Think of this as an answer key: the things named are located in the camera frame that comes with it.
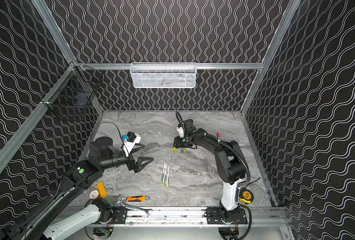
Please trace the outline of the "green white pen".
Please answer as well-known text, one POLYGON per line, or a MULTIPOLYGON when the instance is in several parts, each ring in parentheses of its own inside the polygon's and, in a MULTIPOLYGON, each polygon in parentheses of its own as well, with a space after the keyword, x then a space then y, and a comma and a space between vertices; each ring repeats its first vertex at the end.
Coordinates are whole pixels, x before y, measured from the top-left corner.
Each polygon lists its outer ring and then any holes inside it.
POLYGON ((164 162, 163 171, 162 171, 162 176, 161 176, 161 183, 162 183, 162 184, 165 184, 165 183, 164 183, 164 180, 165 180, 166 169, 167 169, 167 165, 166 165, 166 162, 164 162))

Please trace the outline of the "yellow white pen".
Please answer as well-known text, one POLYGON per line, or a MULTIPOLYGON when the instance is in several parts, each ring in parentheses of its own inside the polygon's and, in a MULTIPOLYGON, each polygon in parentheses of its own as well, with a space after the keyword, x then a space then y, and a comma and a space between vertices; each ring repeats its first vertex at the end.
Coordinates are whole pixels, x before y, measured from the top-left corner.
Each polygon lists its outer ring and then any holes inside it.
POLYGON ((167 170, 166 170, 165 184, 166 184, 167 187, 169 187, 169 165, 167 166, 167 170))

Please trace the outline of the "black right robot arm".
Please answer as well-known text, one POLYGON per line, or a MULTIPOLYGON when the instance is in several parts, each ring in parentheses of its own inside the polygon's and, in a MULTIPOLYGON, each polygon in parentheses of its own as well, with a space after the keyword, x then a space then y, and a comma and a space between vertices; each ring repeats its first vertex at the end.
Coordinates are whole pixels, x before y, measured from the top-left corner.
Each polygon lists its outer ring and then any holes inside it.
POLYGON ((193 149, 202 147, 215 157, 218 175, 223 181, 223 195, 220 200, 220 219, 225 223, 232 222, 239 213, 239 191, 251 181, 248 163, 239 144, 227 142, 209 134, 206 130, 194 126, 193 120, 183 120, 176 115, 176 127, 179 136, 174 138, 176 149, 193 149))

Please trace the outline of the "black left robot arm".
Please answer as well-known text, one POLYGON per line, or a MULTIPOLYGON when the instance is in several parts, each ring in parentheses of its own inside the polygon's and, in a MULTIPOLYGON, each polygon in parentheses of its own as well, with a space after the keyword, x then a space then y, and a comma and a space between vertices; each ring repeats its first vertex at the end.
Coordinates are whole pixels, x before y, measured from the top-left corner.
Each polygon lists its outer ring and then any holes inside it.
POLYGON ((150 157, 134 159, 132 153, 142 150, 140 136, 129 132, 122 138, 118 150, 109 137, 99 137, 89 144, 89 155, 75 164, 60 180, 53 191, 24 220, 11 227, 0 230, 0 240, 64 240, 80 229, 99 222, 110 225, 116 221, 113 209, 125 209, 125 202, 110 205, 97 198, 80 212, 53 224, 56 217, 79 195, 84 193, 95 181, 100 179, 105 170, 125 165, 129 171, 139 173, 153 162, 150 157))

